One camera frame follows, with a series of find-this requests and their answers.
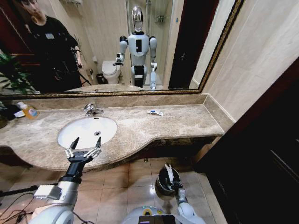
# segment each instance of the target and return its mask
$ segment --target sink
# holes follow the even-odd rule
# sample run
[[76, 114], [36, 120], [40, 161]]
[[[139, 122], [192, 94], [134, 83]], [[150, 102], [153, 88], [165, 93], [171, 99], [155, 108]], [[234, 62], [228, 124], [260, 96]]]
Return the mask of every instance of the sink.
[[58, 134], [58, 143], [69, 148], [71, 143], [80, 137], [76, 149], [95, 147], [101, 136], [101, 143], [108, 142], [116, 133], [116, 122], [110, 118], [84, 118], [66, 125]]

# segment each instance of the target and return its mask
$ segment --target marble countertop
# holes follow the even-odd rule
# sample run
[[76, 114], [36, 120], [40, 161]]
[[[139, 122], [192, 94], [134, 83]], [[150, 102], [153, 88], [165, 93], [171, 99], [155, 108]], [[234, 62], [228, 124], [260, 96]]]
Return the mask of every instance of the marble countertop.
[[[104, 168], [132, 156], [157, 139], [222, 136], [224, 131], [203, 105], [155, 106], [164, 116], [147, 114], [152, 106], [103, 108], [101, 117], [117, 124], [115, 136], [102, 144], [102, 153], [86, 168]], [[44, 169], [63, 171], [69, 166], [59, 131], [76, 119], [82, 109], [41, 110], [35, 120], [14, 119], [0, 129], [0, 145], [11, 147], [24, 161]]]
[[116, 91], [138, 91], [143, 90], [143, 88], [134, 85], [122, 85], [122, 84], [98, 84], [83, 86], [80, 88], [67, 90], [67, 91], [79, 91], [79, 92], [116, 92]]

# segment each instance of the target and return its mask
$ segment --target silver robot head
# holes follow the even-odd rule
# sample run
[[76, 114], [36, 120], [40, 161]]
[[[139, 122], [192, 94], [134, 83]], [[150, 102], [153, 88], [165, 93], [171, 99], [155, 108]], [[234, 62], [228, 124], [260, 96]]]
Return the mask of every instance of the silver robot head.
[[142, 31], [143, 14], [139, 6], [135, 6], [132, 10], [132, 22], [134, 24], [135, 32]]

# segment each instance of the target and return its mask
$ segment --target faucet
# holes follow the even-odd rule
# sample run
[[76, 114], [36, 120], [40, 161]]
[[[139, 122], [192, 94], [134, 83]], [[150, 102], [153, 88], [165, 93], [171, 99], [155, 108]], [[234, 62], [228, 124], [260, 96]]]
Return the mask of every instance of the faucet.
[[90, 116], [91, 114], [103, 113], [104, 111], [101, 109], [97, 109], [95, 104], [87, 104], [84, 107], [84, 111], [87, 111], [85, 116]]

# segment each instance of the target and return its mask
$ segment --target mirror frame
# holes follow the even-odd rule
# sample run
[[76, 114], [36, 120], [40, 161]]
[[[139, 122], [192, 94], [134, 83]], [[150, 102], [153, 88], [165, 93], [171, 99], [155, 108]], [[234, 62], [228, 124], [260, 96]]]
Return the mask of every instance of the mirror frame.
[[245, 0], [235, 0], [232, 10], [228, 16], [217, 45], [213, 51], [209, 64], [198, 89], [194, 90], [158, 90], [158, 91], [120, 91], [120, 92], [98, 92], [98, 93], [50, 93], [50, 94], [28, 94], [28, 95], [0, 95], [2, 99], [42, 99], [42, 98], [85, 98], [85, 97], [107, 97], [107, 96], [132, 96], [132, 95], [171, 95], [171, 94], [198, 94], [201, 93], [207, 80], [216, 64], [218, 56], [225, 44], [225, 41], [232, 29], [232, 26], [240, 12]]

